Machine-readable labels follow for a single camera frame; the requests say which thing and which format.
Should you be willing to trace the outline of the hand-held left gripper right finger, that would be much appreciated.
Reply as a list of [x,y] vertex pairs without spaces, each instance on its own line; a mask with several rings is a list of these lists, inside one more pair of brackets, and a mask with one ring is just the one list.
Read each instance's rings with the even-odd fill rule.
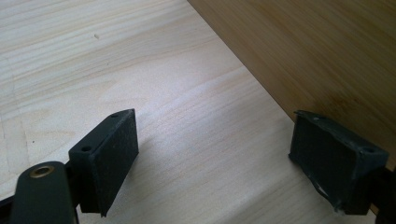
[[389,154],[332,119],[298,110],[289,158],[335,211],[365,215],[370,185]]

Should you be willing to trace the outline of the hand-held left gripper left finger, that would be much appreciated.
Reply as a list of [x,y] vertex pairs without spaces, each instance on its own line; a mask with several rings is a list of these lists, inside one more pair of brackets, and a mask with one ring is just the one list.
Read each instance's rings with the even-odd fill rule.
[[106,216],[138,153],[133,109],[109,115],[69,150],[82,213]]

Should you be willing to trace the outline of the brown wooden board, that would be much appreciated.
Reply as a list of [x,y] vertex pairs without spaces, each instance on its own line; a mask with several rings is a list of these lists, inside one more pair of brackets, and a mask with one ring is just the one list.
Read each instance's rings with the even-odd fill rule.
[[396,0],[188,0],[288,114],[331,118],[396,167]]

